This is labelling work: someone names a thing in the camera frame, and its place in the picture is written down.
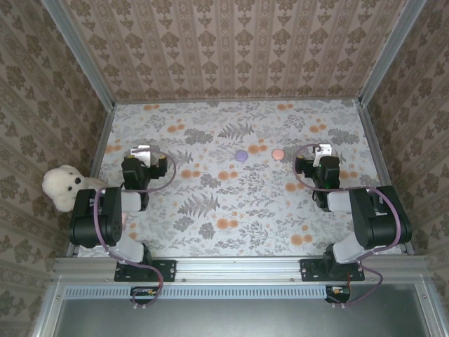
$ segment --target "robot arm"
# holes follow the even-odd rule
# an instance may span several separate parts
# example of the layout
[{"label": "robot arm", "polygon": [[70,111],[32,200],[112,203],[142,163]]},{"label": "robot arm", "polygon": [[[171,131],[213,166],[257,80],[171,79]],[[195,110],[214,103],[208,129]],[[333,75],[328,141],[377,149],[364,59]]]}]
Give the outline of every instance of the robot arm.
[{"label": "robot arm", "polygon": [[[392,186],[377,188],[392,202],[401,222],[399,244],[409,242],[412,237],[410,221]],[[396,221],[391,209],[375,193],[365,189],[331,192],[328,194],[331,211],[347,211],[352,214],[354,232],[333,245],[337,263],[353,263],[368,251],[390,245],[396,236]]]},{"label": "robot arm", "polygon": [[[145,152],[134,150],[147,148]],[[151,165],[149,147],[140,145],[131,150],[122,164],[124,187],[109,187],[100,195],[98,220],[102,238],[109,250],[124,260],[151,265],[151,255],[144,244],[122,236],[122,212],[145,211],[148,207],[149,195],[146,191],[151,179],[164,177],[167,172],[167,158],[158,159],[157,165]],[[70,220],[70,242],[76,246],[84,246],[98,253],[107,253],[101,246],[93,223],[93,202],[95,190],[80,190]]]},{"label": "robot arm", "polygon": [[[331,155],[329,144],[314,148],[315,159],[298,157],[295,160],[296,173],[311,178],[315,187],[312,199],[326,212],[345,212],[352,214],[354,232],[342,241],[331,244],[322,259],[302,262],[303,281],[345,280],[348,273],[358,271],[356,261],[365,257],[377,247],[392,244],[396,237],[396,221],[391,209],[375,193],[366,188],[338,191],[340,187],[340,161]],[[377,187],[393,204],[401,224],[400,244],[411,240],[410,222],[392,186]]]}]

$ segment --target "enclosure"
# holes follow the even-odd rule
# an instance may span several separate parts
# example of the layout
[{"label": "enclosure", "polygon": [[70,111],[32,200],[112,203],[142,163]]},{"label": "enclosure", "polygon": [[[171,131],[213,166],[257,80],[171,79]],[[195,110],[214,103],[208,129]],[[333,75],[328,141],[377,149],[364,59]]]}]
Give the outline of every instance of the enclosure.
[{"label": "enclosure", "polygon": [[[388,302],[404,328],[410,315],[420,336],[447,333],[447,1],[6,0],[0,37],[3,335],[81,333],[70,313],[107,301],[130,317],[132,305],[107,292],[132,284],[113,281],[112,259],[69,245],[71,214],[56,210],[41,183],[69,164],[120,186],[121,162],[137,145],[169,153],[177,166],[148,209],[123,221],[123,235],[177,261],[176,280],[164,288],[280,291],[228,303],[167,293],[173,297],[159,300],[160,315],[183,324],[186,305],[205,315],[272,300],[290,327],[286,308],[309,308],[317,319],[309,334],[323,333],[317,312],[326,304],[304,300],[304,291],[329,284],[304,284],[299,260],[321,256],[354,226],[350,214],[316,207],[296,180],[292,162],[307,143],[332,144],[342,187],[392,184],[413,227],[411,244],[366,260],[386,285],[361,312]],[[277,149],[284,158],[272,157]],[[236,160],[239,150],[246,161]],[[377,281],[367,271],[354,288]],[[84,295],[76,301],[74,293]],[[396,297],[407,300],[389,301]],[[346,318],[325,310],[356,331],[368,323],[351,323],[355,308]],[[385,333],[397,336],[391,317],[378,312]],[[86,326],[105,333],[88,318]],[[220,333],[220,324],[208,329]],[[257,322],[237,325],[259,331]]]}]

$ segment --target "fern leaf print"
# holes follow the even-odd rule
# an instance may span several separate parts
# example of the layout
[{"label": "fern leaf print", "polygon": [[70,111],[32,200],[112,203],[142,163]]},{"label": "fern leaf print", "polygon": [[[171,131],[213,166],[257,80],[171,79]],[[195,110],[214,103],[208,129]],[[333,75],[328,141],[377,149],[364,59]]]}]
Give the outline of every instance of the fern leaf print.
[{"label": "fern leaf print", "polygon": [[243,140],[243,137],[245,137],[246,135],[250,135],[251,133],[253,133],[253,126],[252,125],[248,125],[248,123],[245,123],[245,125],[237,123],[237,125],[235,124],[230,124],[228,126],[226,126],[219,134],[218,137],[221,138],[228,138],[228,139],[235,139],[238,140],[240,138],[240,140]]},{"label": "fern leaf print", "polygon": [[200,197],[192,195],[187,198],[187,201],[184,201],[184,204],[177,212],[189,216],[198,216],[199,218],[201,215],[206,216],[212,210],[216,211],[217,208],[220,208],[218,197],[214,199],[212,193],[210,197],[201,193]]},{"label": "fern leaf print", "polygon": [[184,152],[176,150],[176,153],[168,151],[168,153],[175,160],[177,167],[193,161],[192,152],[188,152],[187,150]]}]

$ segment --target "cable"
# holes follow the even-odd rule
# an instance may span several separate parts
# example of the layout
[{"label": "cable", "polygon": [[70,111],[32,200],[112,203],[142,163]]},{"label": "cable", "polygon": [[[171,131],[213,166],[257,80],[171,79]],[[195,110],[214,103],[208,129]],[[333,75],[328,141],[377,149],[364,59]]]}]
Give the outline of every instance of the cable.
[{"label": "cable", "polygon": [[293,157],[293,174],[295,175],[296,179],[297,179],[300,183],[302,183],[305,187],[309,188],[310,190],[312,190],[312,191],[314,191],[314,192],[315,192],[315,191],[319,191],[319,192],[341,192],[341,191],[358,190],[358,189],[367,189],[367,190],[371,190],[371,191],[373,191],[374,193],[376,193],[377,195],[379,195],[379,196],[382,198],[382,200],[385,201],[385,203],[388,205],[388,207],[390,208],[391,212],[393,213],[394,220],[396,221],[396,236],[394,237],[394,241],[393,241],[390,245],[388,245],[388,246],[386,246],[386,247],[379,247],[378,249],[374,248],[373,250],[366,252],[365,254],[363,254],[363,255],[356,261],[356,263],[357,263],[357,265],[358,265],[359,267],[361,267],[361,268],[363,268],[364,270],[367,270],[367,271],[369,271],[369,272],[371,272],[371,273],[376,274],[377,276],[379,276],[379,282],[376,283],[376,285],[375,285],[372,289],[370,289],[366,294],[364,294],[364,295],[361,296],[360,298],[357,298],[356,300],[352,300],[352,301],[347,302],[347,303],[345,303],[345,304],[339,302],[339,300],[337,300],[336,298],[333,298],[332,296],[328,296],[331,300],[335,301],[336,303],[341,304],[342,308],[344,308],[345,306],[353,305],[353,304],[359,303],[359,302],[362,301],[363,299],[367,298],[370,294],[372,294],[374,291],[376,291],[376,290],[380,287],[380,285],[382,284],[382,282],[384,281],[384,277],[382,276],[382,274],[380,274],[378,271],[376,271],[376,270],[374,270],[374,269],[371,269],[371,268],[368,268],[368,267],[362,265],[361,261],[362,261],[364,258],[367,258],[368,256],[374,255],[374,253],[377,253],[377,252],[379,252],[379,251],[386,251],[386,250],[388,250],[388,249],[391,249],[391,248],[395,247],[395,246],[398,244],[399,239],[401,238],[401,221],[399,220],[399,214],[398,214],[397,210],[394,208],[393,203],[387,198],[387,196],[386,196],[385,194],[383,194],[382,192],[380,192],[377,188],[375,188],[375,187],[373,187],[373,186],[360,186],[360,187],[346,187],[346,188],[324,189],[324,188],[317,188],[317,187],[308,185],[308,184],[306,184],[304,181],[302,181],[302,179],[301,179],[301,178],[298,176],[298,174],[296,173],[296,170],[295,170],[295,162],[296,162],[296,158],[298,158],[299,154],[303,151],[303,149],[305,149],[305,148],[307,148],[307,147],[317,147],[317,148],[321,149],[321,147],[320,147],[319,144],[312,143],[312,144],[306,144],[306,145],[303,145],[302,147],[300,147],[300,148],[297,150],[295,156]]},{"label": "cable", "polygon": [[349,288],[349,291],[351,291],[351,274],[348,272],[348,283],[346,283],[346,286]]},{"label": "cable", "polygon": [[[146,152],[146,151],[148,151],[148,149],[141,149],[141,150],[137,150],[136,152]],[[173,179],[175,179],[175,176],[176,176],[176,163],[175,163],[175,160],[170,155],[166,154],[165,152],[161,152],[161,151],[157,151],[157,150],[151,150],[151,151],[155,152],[155,153],[158,153],[158,154],[161,154],[163,156],[166,156],[167,159],[169,159],[169,160],[171,160],[173,162],[173,175],[172,175],[172,177],[170,178],[170,180],[166,184],[164,184],[161,187],[154,188],[154,189],[149,189],[149,190],[126,190],[127,192],[153,193],[153,192],[162,190],[163,188],[169,186],[171,184],[171,182],[173,181]],[[133,267],[138,267],[138,268],[143,268],[143,269],[150,269],[150,270],[152,270],[153,272],[155,272],[157,274],[158,282],[159,282],[158,291],[154,295],[153,299],[151,299],[146,304],[146,306],[151,305],[151,304],[154,303],[154,301],[156,301],[156,299],[159,297],[159,295],[162,292],[163,276],[162,276],[161,272],[159,272],[155,267],[152,267],[151,265],[140,265],[140,264],[135,263],[133,261],[129,261],[129,260],[123,259],[120,256],[115,255],[114,253],[112,253],[109,250],[109,247],[106,245],[106,242],[104,241],[104,239],[102,237],[101,229],[100,229],[100,222],[98,220],[98,202],[100,200],[100,195],[101,195],[103,190],[106,190],[106,187],[100,188],[95,193],[95,198],[94,198],[94,201],[93,201],[93,224],[95,226],[95,232],[97,233],[98,241],[100,242],[100,244],[102,245],[103,249],[106,251],[106,253],[111,258],[114,258],[114,259],[118,260],[120,263],[126,263],[128,265],[132,265]],[[134,304],[134,306],[136,308],[138,306],[138,304],[135,302],[135,293],[133,294],[132,302],[133,302],[133,304]]]},{"label": "cable", "polygon": [[341,303],[338,299],[336,299],[335,297],[329,296],[328,298],[330,298],[331,300],[333,300],[334,302],[340,304],[342,306],[342,308],[347,307],[349,305],[354,305],[357,304],[359,302],[361,302],[362,300],[364,300],[365,298],[369,297],[369,295],[371,295],[372,293],[374,293],[382,284],[382,282],[384,281],[384,277],[381,273],[379,273],[377,270],[371,269],[369,267],[366,267],[364,265],[362,265],[362,263],[360,261],[357,261],[357,265],[359,267],[362,267],[364,270],[367,270],[373,274],[376,274],[379,277],[379,281],[376,283],[376,285],[374,285],[373,288],[371,288],[369,291],[367,291],[365,294],[363,294],[361,297],[352,300],[351,302],[346,302],[346,303]]},{"label": "cable", "polygon": [[[131,302],[134,304],[134,309],[137,309],[137,307],[140,305],[139,303],[137,303],[135,301],[135,296],[138,293],[144,293],[144,292],[149,292],[149,291],[152,291],[152,289],[137,289],[133,292],[133,295],[131,296]],[[142,304],[141,305],[142,309],[145,309],[147,307],[147,305],[150,305],[150,303],[151,303],[151,301],[149,301],[148,303]]]}]

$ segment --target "floral tablecloth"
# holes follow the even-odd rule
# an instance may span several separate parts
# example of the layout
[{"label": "floral tablecloth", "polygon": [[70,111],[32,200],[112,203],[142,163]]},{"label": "floral tablecloth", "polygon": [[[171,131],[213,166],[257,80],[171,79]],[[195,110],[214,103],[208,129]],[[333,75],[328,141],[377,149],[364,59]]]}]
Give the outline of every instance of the floral tablecloth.
[{"label": "floral tablecloth", "polygon": [[[350,214],[318,209],[297,183],[293,155],[306,143],[333,145],[342,187],[378,185],[353,100],[119,105],[100,178],[120,185],[121,161],[136,145],[175,159],[173,183],[125,224],[124,235],[153,256],[319,255],[345,238],[352,222]],[[286,154],[281,161],[272,159],[277,148]],[[238,150],[248,153],[243,163],[235,160]]]}]

